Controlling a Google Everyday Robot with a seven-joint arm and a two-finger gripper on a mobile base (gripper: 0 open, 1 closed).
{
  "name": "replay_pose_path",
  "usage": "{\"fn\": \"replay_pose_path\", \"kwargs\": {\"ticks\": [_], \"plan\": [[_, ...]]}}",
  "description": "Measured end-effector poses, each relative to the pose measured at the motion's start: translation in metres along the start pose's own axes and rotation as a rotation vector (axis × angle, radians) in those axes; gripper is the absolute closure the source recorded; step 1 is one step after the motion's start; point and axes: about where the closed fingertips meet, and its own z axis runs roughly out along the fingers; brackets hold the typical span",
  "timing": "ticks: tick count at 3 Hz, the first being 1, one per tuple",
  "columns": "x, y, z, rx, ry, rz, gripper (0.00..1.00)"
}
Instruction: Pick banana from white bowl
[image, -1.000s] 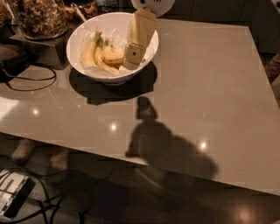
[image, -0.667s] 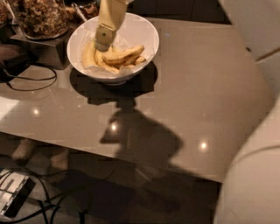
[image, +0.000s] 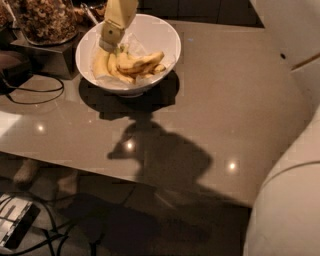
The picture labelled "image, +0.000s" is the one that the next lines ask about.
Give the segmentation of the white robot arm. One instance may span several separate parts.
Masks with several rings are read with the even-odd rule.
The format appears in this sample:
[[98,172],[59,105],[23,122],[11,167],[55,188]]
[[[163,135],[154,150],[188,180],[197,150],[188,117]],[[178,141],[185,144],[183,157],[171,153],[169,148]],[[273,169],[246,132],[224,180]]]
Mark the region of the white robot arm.
[[221,130],[211,133],[221,155],[223,185],[237,169],[257,190],[253,207],[217,196],[198,201],[221,218],[202,256],[319,256],[319,0],[143,0],[141,11],[161,18],[251,25],[264,29],[279,52],[272,64],[250,59],[253,45],[236,33],[234,60],[220,46],[217,87],[208,111]]

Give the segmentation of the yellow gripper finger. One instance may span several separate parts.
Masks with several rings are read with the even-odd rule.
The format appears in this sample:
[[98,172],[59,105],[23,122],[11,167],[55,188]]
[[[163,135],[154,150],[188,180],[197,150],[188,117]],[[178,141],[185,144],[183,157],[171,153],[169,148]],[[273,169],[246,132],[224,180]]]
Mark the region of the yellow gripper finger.
[[122,40],[136,16],[139,0],[107,0],[99,46],[111,50]]

